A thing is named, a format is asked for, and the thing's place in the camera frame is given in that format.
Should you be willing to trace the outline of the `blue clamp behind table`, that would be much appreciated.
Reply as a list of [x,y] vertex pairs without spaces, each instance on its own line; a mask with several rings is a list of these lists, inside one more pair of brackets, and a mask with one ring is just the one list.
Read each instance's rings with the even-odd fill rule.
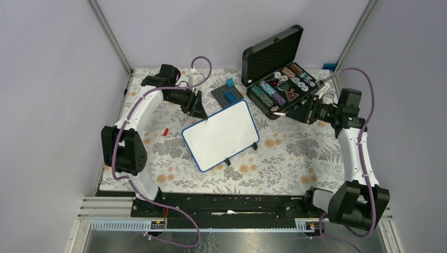
[[322,66],[323,70],[329,70],[332,72],[335,72],[336,68],[337,68],[337,63],[325,63]]

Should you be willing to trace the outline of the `blue framed whiteboard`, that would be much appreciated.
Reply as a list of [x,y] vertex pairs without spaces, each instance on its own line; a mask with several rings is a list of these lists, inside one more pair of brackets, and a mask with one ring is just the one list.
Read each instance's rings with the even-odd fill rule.
[[182,130],[185,144],[201,172],[224,163],[259,142],[260,136],[247,101],[240,100],[206,120]]

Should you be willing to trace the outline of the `light blue lego cube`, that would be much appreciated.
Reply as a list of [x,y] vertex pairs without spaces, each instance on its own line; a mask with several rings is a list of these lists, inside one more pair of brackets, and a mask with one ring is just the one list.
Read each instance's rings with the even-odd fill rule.
[[227,87],[231,88],[234,86],[234,81],[232,78],[226,79],[226,85]]

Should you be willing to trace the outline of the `blue lego brick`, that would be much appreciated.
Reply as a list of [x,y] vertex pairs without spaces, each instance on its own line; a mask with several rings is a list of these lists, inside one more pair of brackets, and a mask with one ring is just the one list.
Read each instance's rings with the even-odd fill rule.
[[231,91],[225,92],[225,97],[230,104],[234,104],[238,101],[237,97]]

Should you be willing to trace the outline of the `black poker chip case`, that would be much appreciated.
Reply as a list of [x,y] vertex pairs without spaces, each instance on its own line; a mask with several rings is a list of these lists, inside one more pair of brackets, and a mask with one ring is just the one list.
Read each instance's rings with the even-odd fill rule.
[[242,53],[241,82],[247,96],[271,120],[302,105],[322,88],[294,61],[303,31],[293,25]]

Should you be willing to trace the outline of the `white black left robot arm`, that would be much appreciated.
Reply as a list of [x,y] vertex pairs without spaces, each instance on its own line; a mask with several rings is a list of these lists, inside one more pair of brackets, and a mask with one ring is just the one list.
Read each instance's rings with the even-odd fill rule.
[[162,64],[158,74],[146,76],[138,98],[129,111],[113,126],[101,130],[104,163],[112,169],[115,180],[129,181],[137,198],[145,200],[143,210],[152,217],[163,212],[162,200],[156,198],[159,188],[145,173],[148,161],[142,134],[155,109],[164,101],[197,119],[207,119],[202,93],[194,85],[178,86],[181,72],[178,68]]

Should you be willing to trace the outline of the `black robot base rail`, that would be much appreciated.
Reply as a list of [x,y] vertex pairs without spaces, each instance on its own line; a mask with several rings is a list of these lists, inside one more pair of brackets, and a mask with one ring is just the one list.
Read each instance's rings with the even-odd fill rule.
[[159,192],[155,203],[135,198],[132,218],[160,218],[169,229],[295,229],[322,211],[304,196]]

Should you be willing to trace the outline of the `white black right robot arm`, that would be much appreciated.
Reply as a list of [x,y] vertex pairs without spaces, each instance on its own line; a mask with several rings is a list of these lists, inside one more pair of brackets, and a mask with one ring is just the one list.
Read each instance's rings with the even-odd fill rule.
[[311,187],[302,203],[304,214],[315,217],[322,211],[330,222],[349,230],[370,234],[377,226],[389,201],[390,193],[380,187],[367,149],[367,120],[358,117],[361,91],[342,89],[336,104],[325,104],[312,95],[286,117],[305,124],[329,123],[342,151],[345,181],[336,192]]

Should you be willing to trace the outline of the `grey lego baseplate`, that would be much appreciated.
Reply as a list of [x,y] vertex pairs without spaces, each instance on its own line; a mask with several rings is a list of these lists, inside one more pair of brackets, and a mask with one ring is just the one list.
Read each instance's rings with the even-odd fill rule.
[[223,109],[244,99],[243,95],[235,86],[229,87],[228,85],[223,85],[212,90],[211,95]]

